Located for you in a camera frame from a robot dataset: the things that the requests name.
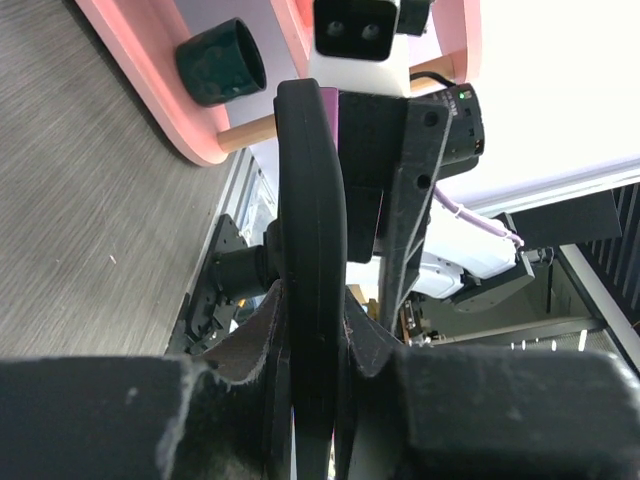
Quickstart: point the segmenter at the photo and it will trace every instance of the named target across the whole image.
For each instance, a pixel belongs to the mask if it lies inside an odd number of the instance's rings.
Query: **gray floor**
[[[72,1],[0,0],[0,355],[162,353],[229,171],[179,159]]]

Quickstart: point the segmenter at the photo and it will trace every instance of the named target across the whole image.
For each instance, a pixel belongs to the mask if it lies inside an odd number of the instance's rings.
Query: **white wall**
[[[449,194],[482,203],[640,157],[640,1],[481,5],[486,153]]]

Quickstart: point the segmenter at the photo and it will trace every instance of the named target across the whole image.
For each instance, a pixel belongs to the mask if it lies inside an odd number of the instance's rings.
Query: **black panel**
[[[579,245],[611,296],[632,324],[640,321],[640,188],[628,185],[613,192],[621,226],[617,238]]]
[[[512,214],[527,249],[620,236],[613,193],[605,191]]]

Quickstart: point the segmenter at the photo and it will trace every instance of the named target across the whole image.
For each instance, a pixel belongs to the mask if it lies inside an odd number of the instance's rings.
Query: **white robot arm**
[[[466,210],[436,188],[420,277],[413,290],[432,298],[449,298],[464,287],[466,274],[486,280],[513,268],[522,245],[502,222]],[[379,267],[377,257],[367,265],[350,263],[347,283],[377,283]]]

